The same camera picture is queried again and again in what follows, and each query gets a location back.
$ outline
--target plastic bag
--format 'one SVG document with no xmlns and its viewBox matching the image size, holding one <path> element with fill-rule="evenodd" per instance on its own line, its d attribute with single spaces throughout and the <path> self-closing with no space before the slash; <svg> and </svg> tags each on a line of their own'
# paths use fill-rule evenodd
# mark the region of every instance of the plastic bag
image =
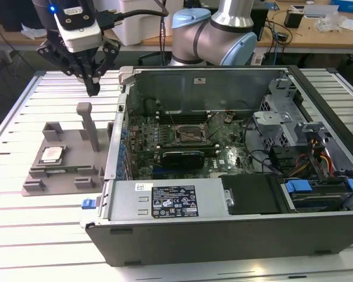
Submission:
<svg viewBox="0 0 353 282">
<path fill-rule="evenodd" d="M 315 27 L 320 32 L 341 31 L 339 26 L 346 18 L 346 16 L 341 16 L 338 12 L 334 12 L 333 14 L 326 15 L 325 18 L 317 19 Z"/>
</svg>

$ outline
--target gray fixture post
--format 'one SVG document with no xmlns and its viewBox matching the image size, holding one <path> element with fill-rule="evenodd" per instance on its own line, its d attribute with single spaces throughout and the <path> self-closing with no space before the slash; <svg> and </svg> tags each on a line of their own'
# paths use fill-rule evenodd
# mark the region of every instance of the gray fixture post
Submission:
<svg viewBox="0 0 353 282">
<path fill-rule="evenodd" d="M 89 136 L 93 151 L 99 152 L 98 135 L 96 133 L 95 124 L 90 115 L 92 112 L 92 104 L 89 102 L 78 103 L 76 111 L 79 116 L 82 116 L 82 120 L 84 121 L 84 128 L 86 129 L 86 132 Z"/>
</svg>

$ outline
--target warning label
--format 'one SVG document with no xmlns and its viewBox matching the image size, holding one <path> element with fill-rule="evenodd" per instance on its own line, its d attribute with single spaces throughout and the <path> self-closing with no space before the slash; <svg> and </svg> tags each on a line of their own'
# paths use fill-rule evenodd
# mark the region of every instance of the warning label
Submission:
<svg viewBox="0 0 353 282">
<path fill-rule="evenodd" d="M 199 216 L 195 186 L 152 188 L 152 217 Z"/>
</svg>

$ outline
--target motherboard chip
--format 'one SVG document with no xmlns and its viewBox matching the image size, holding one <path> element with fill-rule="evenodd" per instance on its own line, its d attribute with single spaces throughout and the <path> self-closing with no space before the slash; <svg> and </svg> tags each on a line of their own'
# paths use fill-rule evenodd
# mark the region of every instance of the motherboard chip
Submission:
<svg viewBox="0 0 353 282">
<path fill-rule="evenodd" d="M 203 125 L 179 125 L 175 127 L 177 142 L 204 142 L 205 129 Z"/>
</svg>

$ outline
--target table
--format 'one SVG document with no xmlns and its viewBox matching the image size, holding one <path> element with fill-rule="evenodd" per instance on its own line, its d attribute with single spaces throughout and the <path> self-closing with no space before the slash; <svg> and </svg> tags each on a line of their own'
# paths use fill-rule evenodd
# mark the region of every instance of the table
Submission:
<svg viewBox="0 0 353 282">
<path fill-rule="evenodd" d="M 353 132 L 353 89 L 325 69 L 303 73 Z M 78 102 L 93 104 L 97 128 L 115 118 L 118 71 L 101 80 L 101 93 L 89 98 L 85 86 L 61 72 L 34 77 L 0 126 L 0 281 L 353 281 L 353 246 L 340 254 L 113 268 L 105 264 L 79 225 L 83 199 L 98 194 L 22 197 L 20 191 L 42 139 L 45 122 L 82 129 Z M 313 109 L 304 105 L 313 115 Z"/>
<path fill-rule="evenodd" d="M 327 4 L 329 0 L 316 0 L 316 4 Z M 280 10 L 286 11 L 291 4 L 295 2 L 277 2 Z M 269 11 L 268 18 L 272 20 L 275 13 L 279 11 Z M 273 21 L 283 25 L 286 13 L 275 15 Z M 340 13 L 353 19 L 352 13 Z M 285 48 L 286 53 L 353 53 L 353 31 L 343 29 L 342 32 L 326 32 L 320 33 L 315 30 L 315 19 L 303 18 L 298 29 L 291 29 L 293 33 L 293 41 Z M 276 27 L 277 31 L 283 31 L 282 28 Z M 4 37 L 17 50 L 35 50 L 44 39 L 31 40 L 23 36 L 19 32 L 5 32 L 2 30 Z M 117 39 L 113 31 L 106 31 L 105 35 L 112 39 Z M 166 51 L 171 51 L 172 37 L 166 38 Z M 272 34 L 269 29 L 265 29 L 262 39 L 257 42 L 255 56 L 252 60 L 253 64 L 259 64 L 259 59 L 272 44 Z M 0 50 L 11 51 L 10 47 L 0 37 Z M 158 51 L 159 39 L 151 38 L 144 40 L 141 44 L 132 46 L 123 46 L 123 51 Z"/>
</svg>

